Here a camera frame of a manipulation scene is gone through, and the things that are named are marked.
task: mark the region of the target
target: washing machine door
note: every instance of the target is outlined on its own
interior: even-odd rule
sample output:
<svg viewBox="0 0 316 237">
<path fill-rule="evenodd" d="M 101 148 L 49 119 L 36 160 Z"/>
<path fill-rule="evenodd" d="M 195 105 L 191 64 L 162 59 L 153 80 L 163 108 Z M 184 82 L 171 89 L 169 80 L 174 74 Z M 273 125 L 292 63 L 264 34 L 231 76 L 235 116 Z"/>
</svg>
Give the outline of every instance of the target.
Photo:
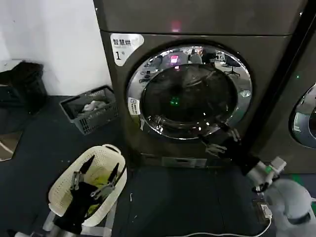
<svg viewBox="0 0 316 237">
<path fill-rule="evenodd" d="M 206 45 L 169 48 L 145 60 L 127 87 L 127 106 L 142 130 L 195 139 L 234 127 L 249 106 L 251 78 L 237 55 Z"/>
<path fill-rule="evenodd" d="M 302 145 L 316 148 L 316 84 L 296 105 L 290 119 L 294 138 Z"/>
</svg>

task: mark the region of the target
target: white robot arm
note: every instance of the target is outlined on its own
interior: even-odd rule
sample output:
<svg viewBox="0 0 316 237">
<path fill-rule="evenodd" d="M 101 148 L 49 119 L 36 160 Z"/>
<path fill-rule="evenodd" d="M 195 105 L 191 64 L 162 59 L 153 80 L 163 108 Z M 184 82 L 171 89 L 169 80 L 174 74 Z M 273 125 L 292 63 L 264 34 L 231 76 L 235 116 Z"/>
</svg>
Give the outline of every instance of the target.
<svg viewBox="0 0 316 237">
<path fill-rule="evenodd" d="M 263 195 L 273 214 L 276 237 L 315 237 L 316 218 L 312 210 L 310 193 L 303 186 L 289 179 L 273 181 L 271 174 L 275 177 L 280 171 L 273 167 L 273 163 L 282 163 L 284 166 L 286 164 L 279 157 L 269 166 L 265 166 L 260 161 L 251 169 L 247 177 L 257 186 L 256 190 L 266 186 Z"/>
<path fill-rule="evenodd" d="M 292 180 L 279 179 L 286 162 L 277 157 L 270 165 L 263 164 L 247 153 L 235 129 L 225 124 L 220 127 L 231 138 L 219 146 L 208 144 L 204 137 L 200 137 L 206 146 L 205 151 L 220 158 L 229 158 L 253 182 L 253 191 L 264 196 L 272 212 L 276 237 L 316 237 L 316 218 L 310 193 Z"/>
</svg>

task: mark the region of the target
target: white laundry basket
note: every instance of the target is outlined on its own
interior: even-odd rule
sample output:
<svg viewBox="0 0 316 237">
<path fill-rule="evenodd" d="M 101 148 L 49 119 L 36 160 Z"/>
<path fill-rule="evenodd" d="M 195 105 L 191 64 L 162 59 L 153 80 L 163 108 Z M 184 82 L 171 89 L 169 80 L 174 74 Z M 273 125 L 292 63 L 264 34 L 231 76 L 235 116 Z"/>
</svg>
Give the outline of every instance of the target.
<svg viewBox="0 0 316 237">
<path fill-rule="evenodd" d="M 95 156 L 94 160 L 84 176 L 85 182 L 91 183 L 96 177 L 100 176 L 104 170 L 111 172 L 117 163 L 119 163 L 119 175 L 117 183 L 115 184 L 115 189 L 105 199 L 98 210 L 85 220 L 83 223 L 84 226 L 98 225 L 110 211 L 113 204 L 117 201 L 126 184 L 127 171 L 125 159 L 117 147 L 105 144 L 88 149 L 65 170 L 65 172 L 53 184 L 48 193 L 50 210 L 58 216 L 63 216 L 72 200 L 70 186 L 73 172 L 79 171 L 81 166 L 93 155 Z"/>
</svg>

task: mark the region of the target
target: dark floor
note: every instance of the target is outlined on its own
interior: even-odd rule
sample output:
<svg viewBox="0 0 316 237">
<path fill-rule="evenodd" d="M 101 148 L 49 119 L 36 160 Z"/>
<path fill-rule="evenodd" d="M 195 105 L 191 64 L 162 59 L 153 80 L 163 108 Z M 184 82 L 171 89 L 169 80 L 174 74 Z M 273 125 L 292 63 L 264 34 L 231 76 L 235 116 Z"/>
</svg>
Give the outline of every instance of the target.
<svg viewBox="0 0 316 237">
<path fill-rule="evenodd" d="M 21 110 L 0 115 L 0 133 L 24 129 L 12 160 L 0 163 L 0 236 L 6 229 L 30 234 L 40 230 L 48 213 L 47 191 L 59 174 L 86 149 L 105 143 L 128 153 L 119 120 L 87 136 L 68 122 L 58 101 L 50 98 L 40 113 Z M 300 181 L 316 196 L 314 175 Z M 117 206 L 113 237 L 162 237 L 192 232 L 253 235 L 259 224 L 251 183 L 238 169 L 196 170 L 141 167 L 129 169 Z M 275 236 L 274 228 L 263 235 Z"/>
</svg>

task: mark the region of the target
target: front-loading washing machine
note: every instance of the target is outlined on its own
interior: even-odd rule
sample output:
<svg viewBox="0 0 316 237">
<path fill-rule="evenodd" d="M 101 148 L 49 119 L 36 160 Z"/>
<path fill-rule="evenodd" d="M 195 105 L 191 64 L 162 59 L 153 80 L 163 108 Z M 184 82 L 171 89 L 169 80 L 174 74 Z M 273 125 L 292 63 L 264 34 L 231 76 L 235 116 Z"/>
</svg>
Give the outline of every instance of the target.
<svg viewBox="0 0 316 237">
<path fill-rule="evenodd" d="M 265 161 L 280 156 L 288 173 L 316 172 L 315 62 L 314 33 L 251 147 Z"/>
<path fill-rule="evenodd" d="M 221 122 L 243 136 L 306 1 L 94 2 L 129 147 L 206 167 L 198 137 L 221 143 Z"/>
</svg>

